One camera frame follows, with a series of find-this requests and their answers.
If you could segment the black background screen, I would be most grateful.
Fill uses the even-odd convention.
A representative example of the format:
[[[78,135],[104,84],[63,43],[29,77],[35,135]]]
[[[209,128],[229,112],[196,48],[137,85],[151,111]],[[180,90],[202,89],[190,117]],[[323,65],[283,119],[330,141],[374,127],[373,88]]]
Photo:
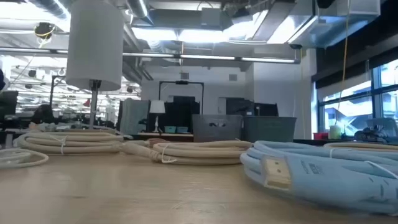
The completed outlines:
[[[200,113],[200,104],[192,96],[178,96],[173,102],[165,103],[163,122],[165,126],[192,126],[192,115]]]

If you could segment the grey plastic basket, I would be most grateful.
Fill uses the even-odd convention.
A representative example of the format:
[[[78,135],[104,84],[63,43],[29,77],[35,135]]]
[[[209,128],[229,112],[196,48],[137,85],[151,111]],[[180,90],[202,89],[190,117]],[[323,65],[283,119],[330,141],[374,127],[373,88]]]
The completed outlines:
[[[240,139],[242,123],[241,115],[193,114],[193,140],[211,142]]]

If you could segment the brown background desk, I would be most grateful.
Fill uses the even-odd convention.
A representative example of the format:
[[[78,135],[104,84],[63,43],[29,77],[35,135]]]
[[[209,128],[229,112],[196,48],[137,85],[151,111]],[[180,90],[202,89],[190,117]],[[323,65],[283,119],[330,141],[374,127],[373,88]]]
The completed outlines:
[[[164,139],[172,142],[193,142],[192,134],[173,134],[173,133],[138,133],[132,135],[134,140],[148,140],[152,138]]]

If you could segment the small white table lamp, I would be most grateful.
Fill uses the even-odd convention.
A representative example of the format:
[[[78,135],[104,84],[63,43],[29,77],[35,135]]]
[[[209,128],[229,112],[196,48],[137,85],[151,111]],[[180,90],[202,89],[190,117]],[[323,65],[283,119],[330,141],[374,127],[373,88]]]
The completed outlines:
[[[149,113],[155,115],[153,132],[159,133],[159,116],[165,114],[165,102],[162,100],[151,100]]]

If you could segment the long ceiling light bar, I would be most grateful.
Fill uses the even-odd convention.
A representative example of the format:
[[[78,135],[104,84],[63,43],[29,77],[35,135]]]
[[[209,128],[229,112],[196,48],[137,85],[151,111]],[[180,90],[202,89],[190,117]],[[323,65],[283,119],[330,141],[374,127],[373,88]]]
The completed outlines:
[[[19,47],[0,47],[1,54],[20,54],[20,55],[58,55],[66,56],[68,50],[60,49],[33,49]],[[192,54],[158,54],[143,52],[123,52],[123,57],[140,57],[140,58],[174,58],[189,60],[222,60],[237,62],[257,62],[257,63],[283,63],[283,64],[299,64],[299,59],[289,58],[259,58],[259,57],[234,57],[234,56],[215,56],[215,55],[192,55]]]

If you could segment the grey-green draped cloth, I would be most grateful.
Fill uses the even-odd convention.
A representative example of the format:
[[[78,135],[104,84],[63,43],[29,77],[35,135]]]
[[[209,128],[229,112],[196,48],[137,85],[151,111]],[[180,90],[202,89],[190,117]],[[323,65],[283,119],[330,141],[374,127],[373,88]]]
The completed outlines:
[[[135,135],[146,129],[146,125],[139,122],[147,118],[148,111],[148,100],[133,100],[131,98],[124,100],[122,103],[120,132]]]

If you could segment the black monitor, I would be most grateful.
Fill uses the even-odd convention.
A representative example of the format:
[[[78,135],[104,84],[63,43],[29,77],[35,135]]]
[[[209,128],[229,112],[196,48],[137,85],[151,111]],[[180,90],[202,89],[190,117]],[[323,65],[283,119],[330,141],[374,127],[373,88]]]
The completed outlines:
[[[15,115],[18,91],[4,91],[0,93],[0,120],[7,115]]]
[[[277,104],[268,103],[255,103],[254,113],[256,116],[276,116],[278,117],[279,112]]]

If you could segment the dark green plastic basket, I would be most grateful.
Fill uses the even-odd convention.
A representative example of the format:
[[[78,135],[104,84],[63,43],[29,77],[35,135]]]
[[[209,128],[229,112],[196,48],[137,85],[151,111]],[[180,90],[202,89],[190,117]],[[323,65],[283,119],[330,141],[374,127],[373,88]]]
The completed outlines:
[[[247,116],[244,118],[244,138],[249,142],[292,142],[296,118],[276,116]]]

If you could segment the dark side counter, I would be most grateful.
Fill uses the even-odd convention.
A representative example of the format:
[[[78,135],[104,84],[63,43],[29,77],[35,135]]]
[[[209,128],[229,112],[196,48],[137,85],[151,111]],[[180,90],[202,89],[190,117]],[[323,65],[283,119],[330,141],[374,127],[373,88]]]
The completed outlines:
[[[324,146],[328,143],[337,143],[337,142],[362,142],[362,143],[372,143],[372,144],[387,144],[387,145],[394,145],[398,146],[398,142],[389,142],[389,143],[382,143],[382,142],[364,142],[364,141],[346,141],[346,140],[312,140],[312,139],[294,139],[294,143],[298,144],[308,144],[311,146]]]

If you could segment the white cylinder shade table lamp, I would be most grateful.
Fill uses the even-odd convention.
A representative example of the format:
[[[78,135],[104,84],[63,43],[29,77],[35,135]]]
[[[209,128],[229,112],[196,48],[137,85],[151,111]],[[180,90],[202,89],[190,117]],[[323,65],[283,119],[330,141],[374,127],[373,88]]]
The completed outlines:
[[[98,92],[121,88],[124,20],[103,0],[76,0],[70,10],[66,82],[91,91],[92,129]]]

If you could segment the yellow-green cup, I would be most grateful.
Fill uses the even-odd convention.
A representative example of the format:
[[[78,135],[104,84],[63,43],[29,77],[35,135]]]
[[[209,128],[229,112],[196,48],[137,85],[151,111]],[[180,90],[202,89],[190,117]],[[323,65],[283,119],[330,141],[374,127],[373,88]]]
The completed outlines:
[[[341,127],[339,125],[330,126],[328,138],[329,139],[340,139],[341,138]]]

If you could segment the large window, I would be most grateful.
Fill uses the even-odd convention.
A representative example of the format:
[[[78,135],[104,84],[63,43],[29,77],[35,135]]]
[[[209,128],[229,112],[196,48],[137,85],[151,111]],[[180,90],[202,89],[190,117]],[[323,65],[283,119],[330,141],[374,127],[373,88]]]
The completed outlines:
[[[341,139],[354,138],[373,118],[393,118],[398,125],[398,58],[363,74],[317,90],[317,133],[341,127]]]

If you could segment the person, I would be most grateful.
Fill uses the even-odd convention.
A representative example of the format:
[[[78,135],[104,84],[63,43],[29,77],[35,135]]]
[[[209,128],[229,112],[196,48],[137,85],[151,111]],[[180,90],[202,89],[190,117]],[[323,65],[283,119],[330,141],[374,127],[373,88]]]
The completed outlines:
[[[55,117],[53,115],[53,110],[50,105],[40,105],[35,111],[31,119],[32,123],[55,123]]]

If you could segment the light grey chair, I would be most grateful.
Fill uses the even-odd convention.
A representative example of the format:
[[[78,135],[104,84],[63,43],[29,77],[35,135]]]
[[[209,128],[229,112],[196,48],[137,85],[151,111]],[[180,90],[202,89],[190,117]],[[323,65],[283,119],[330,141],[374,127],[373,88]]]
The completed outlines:
[[[369,128],[375,129],[388,138],[398,138],[398,125],[393,118],[368,119],[366,124]]]

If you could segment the black metal gantry frame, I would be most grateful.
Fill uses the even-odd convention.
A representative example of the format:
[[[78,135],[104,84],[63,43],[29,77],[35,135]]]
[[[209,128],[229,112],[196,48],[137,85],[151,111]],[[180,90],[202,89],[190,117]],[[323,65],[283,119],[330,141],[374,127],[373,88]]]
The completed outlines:
[[[204,103],[204,92],[205,92],[205,84],[203,82],[190,82],[186,80],[177,80],[177,81],[159,81],[159,86],[158,86],[158,100],[161,100],[161,94],[162,94],[162,84],[163,83],[173,83],[176,85],[201,85],[201,111],[200,114],[203,114],[203,103]]]

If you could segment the silver air duct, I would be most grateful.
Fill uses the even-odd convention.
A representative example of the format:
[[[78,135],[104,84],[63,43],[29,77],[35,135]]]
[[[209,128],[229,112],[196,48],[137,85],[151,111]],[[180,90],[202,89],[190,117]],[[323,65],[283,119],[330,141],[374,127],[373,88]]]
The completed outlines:
[[[327,48],[381,15],[384,0],[262,0],[246,38],[266,44]]]

